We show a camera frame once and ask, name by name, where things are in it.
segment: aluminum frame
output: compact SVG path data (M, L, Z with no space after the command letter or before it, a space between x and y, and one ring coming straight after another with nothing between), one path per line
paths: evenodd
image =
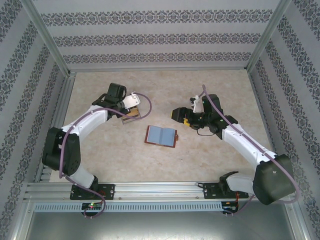
M36 29L38 30L42 40L44 41L44 43L48 47L55 62L58 64L60 70L63 73L63 76L64 77L68 76L70 69L68 68L65 59L63 58L63 56L60 53L53 37L51 36L49 30L47 29L44 20L42 19L37 8L35 7L33 0L21 0L21 4L23 5L23 8L28 13L29 17L31 18L31 20L32 20L33 24L35 25Z
M261 35L256 47L253 50L253 53L251 54L248 64L246 65L248 73L251 73L251 71L255 67L256 62L258 61L261 53L265 49L265 46L267 45L275 29L277 28L280 19L283 17L290 3L291 0L280 0L278 5L276 6L270 21L268 22L265 30L263 31L263 34Z
M108 203L165 203L165 202L231 202L229 199L204 199L202 188L198 182L113 182L115 184L114 200ZM88 203L88 200L70 200L72 184L67 182L34 182L27 185L22 206L16 220L10 240L24 240L35 212L37 203ZM310 240L298 203L287 204L286 213L296 240Z
M197 66L197 67L113 67L113 68L73 68L77 73L96 72L140 72L140 71L209 71L209 70L243 70L243 66Z

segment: blue book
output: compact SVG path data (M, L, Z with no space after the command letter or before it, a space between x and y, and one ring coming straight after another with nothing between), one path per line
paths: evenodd
M159 126L148 126L144 142L174 148L176 140L178 140L177 130Z

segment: floral pattern wall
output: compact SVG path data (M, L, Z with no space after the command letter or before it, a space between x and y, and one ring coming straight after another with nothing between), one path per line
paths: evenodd
M35 0L74 71L243 68L279 0Z
M320 239L319 4L292 1L250 73L273 147L292 160L311 239Z
M64 76L19 0L0 0L0 239L35 178Z

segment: marble floor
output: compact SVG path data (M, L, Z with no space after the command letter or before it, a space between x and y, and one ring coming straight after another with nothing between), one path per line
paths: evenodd
M81 143L81 162L100 182L216 181L235 170L253 174L249 163L226 142L217 136L199 136L171 119L172 110L190 107L189 98L202 92L202 84L209 94L218 95L224 114L233 116L251 136L270 148L245 70L78 73L65 125L106 93L110 83L126 86L129 93L147 95L153 107L147 118L125 125L113 117ZM143 98L138 107L141 115L149 110ZM179 140L175 148L144 143L148 125L176 129ZM52 172L50 181L61 181L57 171Z

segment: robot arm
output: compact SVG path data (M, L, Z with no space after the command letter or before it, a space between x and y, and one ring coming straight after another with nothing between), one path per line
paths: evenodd
M52 127L46 137L42 163L55 171L59 170L62 142L66 132L73 128L66 139L62 172L75 183L95 191L98 187L98 179L81 164L80 143L95 128L107 122L113 115L121 117L111 111L97 109L103 107L128 114L130 108L140 104L137 94L133 92L126 96L126 93L126 87L111 83L108 92L94 101L92 106L78 119L60 129ZM74 126L74 123L79 119L81 119L79 123Z
M217 109L223 114L217 95L208 95ZM255 141L238 124L232 116L224 116L233 126L229 125L211 106L206 96L202 101L198 96L190 98L193 109L179 107L172 111L171 118L179 123L199 130L209 127L209 130L221 140L233 146L253 167L254 176L241 174L237 171L229 172L219 179L220 190L225 194L230 191L240 191L255 195L265 205L271 204L295 191L292 182L268 157L271 156L291 176L293 170L290 159L285 155L278 156Z

